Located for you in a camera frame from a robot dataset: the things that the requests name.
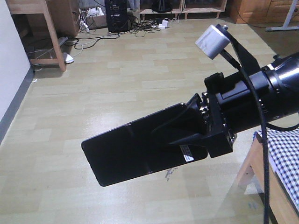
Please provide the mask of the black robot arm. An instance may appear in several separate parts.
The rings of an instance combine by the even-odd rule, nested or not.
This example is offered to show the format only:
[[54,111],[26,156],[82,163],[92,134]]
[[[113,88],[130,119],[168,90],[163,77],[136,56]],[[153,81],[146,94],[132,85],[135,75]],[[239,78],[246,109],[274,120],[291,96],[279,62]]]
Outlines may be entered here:
[[250,75],[254,100],[241,72],[215,73],[205,79],[206,92],[195,94],[181,112],[152,131],[163,146],[204,147],[211,157],[232,152],[237,133],[260,125],[257,106],[271,122],[299,110],[299,55],[277,58]]

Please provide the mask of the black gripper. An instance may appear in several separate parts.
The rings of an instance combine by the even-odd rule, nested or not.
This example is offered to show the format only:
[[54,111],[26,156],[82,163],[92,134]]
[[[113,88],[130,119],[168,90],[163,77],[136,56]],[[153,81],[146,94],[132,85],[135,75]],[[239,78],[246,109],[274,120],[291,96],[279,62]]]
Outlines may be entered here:
[[[266,121],[273,121],[276,116],[273,88],[266,74],[262,71],[250,75],[250,80],[256,89]],[[256,103],[242,79],[242,73],[236,72],[224,77],[215,73],[204,80],[206,90],[214,94],[221,113],[224,115],[229,129],[233,133],[245,131],[260,125]],[[153,134],[190,134],[168,140],[169,145],[196,145],[205,147],[208,140],[204,135],[206,125],[200,112],[202,102],[198,93],[184,105],[180,112],[169,115],[169,119],[156,127]]]

